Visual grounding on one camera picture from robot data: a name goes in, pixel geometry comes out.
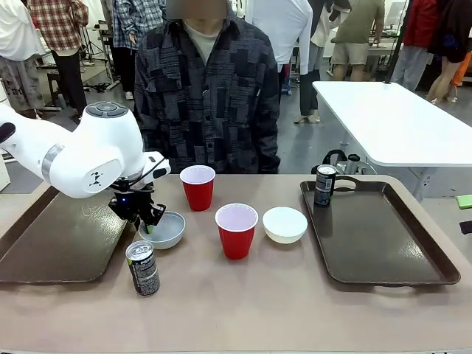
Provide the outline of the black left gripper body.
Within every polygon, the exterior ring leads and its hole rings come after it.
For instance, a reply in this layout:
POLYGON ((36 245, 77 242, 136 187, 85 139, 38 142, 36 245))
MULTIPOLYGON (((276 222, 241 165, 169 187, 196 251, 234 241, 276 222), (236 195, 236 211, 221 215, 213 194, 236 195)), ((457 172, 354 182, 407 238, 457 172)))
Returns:
POLYGON ((128 182, 119 182, 112 184, 109 189, 114 192, 114 197, 108 206, 122 220, 134 222, 139 216, 142 221, 145 208, 154 204, 151 198, 154 192, 152 183, 146 184, 142 189, 133 190, 128 182))

